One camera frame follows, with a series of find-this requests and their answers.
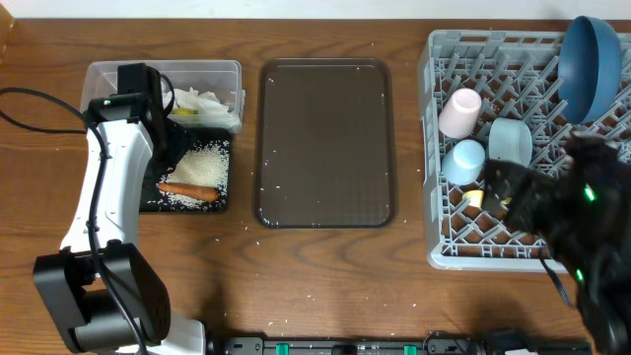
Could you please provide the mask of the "light blue bowl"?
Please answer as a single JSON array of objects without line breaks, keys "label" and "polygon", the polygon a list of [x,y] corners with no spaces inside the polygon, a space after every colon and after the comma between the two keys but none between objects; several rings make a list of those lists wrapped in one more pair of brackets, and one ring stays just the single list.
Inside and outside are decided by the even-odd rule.
[{"label": "light blue bowl", "polygon": [[491,160],[528,167],[532,154],[528,126],[521,120],[496,118],[489,132],[488,155]]}]

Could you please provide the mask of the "yellow snack wrapper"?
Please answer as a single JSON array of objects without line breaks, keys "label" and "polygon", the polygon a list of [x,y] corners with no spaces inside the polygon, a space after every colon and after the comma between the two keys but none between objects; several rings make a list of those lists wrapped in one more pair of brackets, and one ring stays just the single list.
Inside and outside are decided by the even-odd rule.
[{"label": "yellow snack wrapper", "polygon": [[197,115],[198,111],[195,109],[189,108],[175,108],[172,110],[171,114],[175,115]]}]

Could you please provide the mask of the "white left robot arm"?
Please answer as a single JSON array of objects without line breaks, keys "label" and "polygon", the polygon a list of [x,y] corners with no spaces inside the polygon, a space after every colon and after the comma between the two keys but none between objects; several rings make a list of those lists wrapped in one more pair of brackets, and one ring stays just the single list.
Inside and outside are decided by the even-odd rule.
[{"label": "white left robot arm", "polygon": [[172,310],[165,284],[137,248],[142,181],[165,142],[159,98],[94,99],[85,113],[88,165],[57,253],[36,259],[35,286],[73,353],[203,354],[204,325]]}]

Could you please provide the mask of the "cream plastic spoon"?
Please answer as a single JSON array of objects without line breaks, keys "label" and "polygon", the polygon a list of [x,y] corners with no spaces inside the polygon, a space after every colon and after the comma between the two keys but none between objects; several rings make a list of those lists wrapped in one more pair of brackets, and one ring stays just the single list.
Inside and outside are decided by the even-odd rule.
[{"label": "cream plastic spoon", "polygon": [[462,199],[467,200],[469,206],[480,209],[502,208],[512,202],[511,196],[504,196],[498,193],[495,193],[490,197],[486,197],[485,192],[482,189],[467,191],[462,195]]}]

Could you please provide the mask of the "pink cup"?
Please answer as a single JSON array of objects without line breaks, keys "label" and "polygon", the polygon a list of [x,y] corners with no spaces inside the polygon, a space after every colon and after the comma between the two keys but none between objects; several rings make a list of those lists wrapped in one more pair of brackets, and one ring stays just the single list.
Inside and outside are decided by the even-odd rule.
[{"label": "pink cup", "polygon": [[444,105],[438,119],[440,131],[450,138],[461,139],[474,129],[482,106],[480,95],[472,89],[457,89]]}]

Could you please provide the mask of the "dark blue plate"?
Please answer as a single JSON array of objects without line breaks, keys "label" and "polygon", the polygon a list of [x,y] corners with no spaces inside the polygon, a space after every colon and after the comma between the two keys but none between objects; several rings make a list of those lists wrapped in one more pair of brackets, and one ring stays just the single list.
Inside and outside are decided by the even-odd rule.
[{"label": "dark blue plate", "polygon": [[563,80],[558,96],[567,103],[571,124],[597,120],[613,104],[622,73],[622,50],[614,28],[604,20],[580,16],[564,35],[558,63]]}]

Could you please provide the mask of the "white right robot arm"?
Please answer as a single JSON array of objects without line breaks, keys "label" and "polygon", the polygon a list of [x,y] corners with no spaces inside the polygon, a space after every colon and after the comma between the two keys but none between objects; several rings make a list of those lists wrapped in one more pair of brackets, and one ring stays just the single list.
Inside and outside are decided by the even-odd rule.
[{"label": "white right robot arm", "polygon": [[630,351],[630,167],[619,146],[574,132],[568,172],[551,177],[517,163],[484,165],[482,209],[508,209],[511,230],[542,237],[577,284],[575,306],[604,354]]}]

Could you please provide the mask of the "orange carrot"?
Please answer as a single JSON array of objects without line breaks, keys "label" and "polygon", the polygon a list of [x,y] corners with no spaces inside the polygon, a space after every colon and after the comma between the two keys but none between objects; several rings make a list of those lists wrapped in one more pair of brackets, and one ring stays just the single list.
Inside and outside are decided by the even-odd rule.
[{"label": "orange carrot", "polygon": [[181,182],[161,182],[157,188],[163,192],[184,195],[196,200],[214,202],[219,198],[219,192],[210,186],[198,186]]}]

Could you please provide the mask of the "light blue cup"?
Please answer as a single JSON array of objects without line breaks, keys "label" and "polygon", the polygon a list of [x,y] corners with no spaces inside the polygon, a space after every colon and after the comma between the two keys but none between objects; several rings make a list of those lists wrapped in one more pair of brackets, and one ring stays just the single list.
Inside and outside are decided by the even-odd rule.
[{"label": "light blue cup", "polygon": [[443,159],[442,174],[449,183],[467,185],[476,181],[485,160],[485,149],[480,143],[462,140]]}]

